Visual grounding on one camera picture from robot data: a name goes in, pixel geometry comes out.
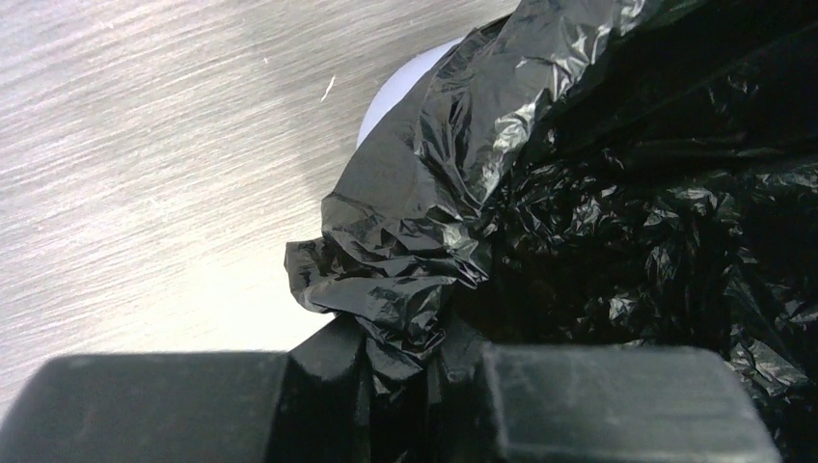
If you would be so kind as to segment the black trash bag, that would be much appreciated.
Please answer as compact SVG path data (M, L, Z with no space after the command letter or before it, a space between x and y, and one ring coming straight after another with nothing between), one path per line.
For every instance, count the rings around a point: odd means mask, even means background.
M817 5L523 1L447 51L286 247L393 409L459 314L496 340L718 353L817 458Z

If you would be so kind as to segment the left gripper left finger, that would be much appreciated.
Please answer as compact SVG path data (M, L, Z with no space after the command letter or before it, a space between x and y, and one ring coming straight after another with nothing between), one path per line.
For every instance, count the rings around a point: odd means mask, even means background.
M339 317L288 352L58 357L1 427L5 462L351 462L363 335Z

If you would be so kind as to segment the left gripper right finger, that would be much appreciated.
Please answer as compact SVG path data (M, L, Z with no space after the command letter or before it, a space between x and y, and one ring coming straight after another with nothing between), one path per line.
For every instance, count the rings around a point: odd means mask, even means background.
M778 462L722 358L497 344L462 321L427 370L433 462Z

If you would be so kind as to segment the grey translucent trash bin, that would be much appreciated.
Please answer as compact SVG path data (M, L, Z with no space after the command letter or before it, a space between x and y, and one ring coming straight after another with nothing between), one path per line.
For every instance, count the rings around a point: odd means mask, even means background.
M450 49L463 40L464 37L460 37L426 50L406 62L387 79L375 94L364 114L356 140L356 149L362 145L383 117L408 94L415 84Z

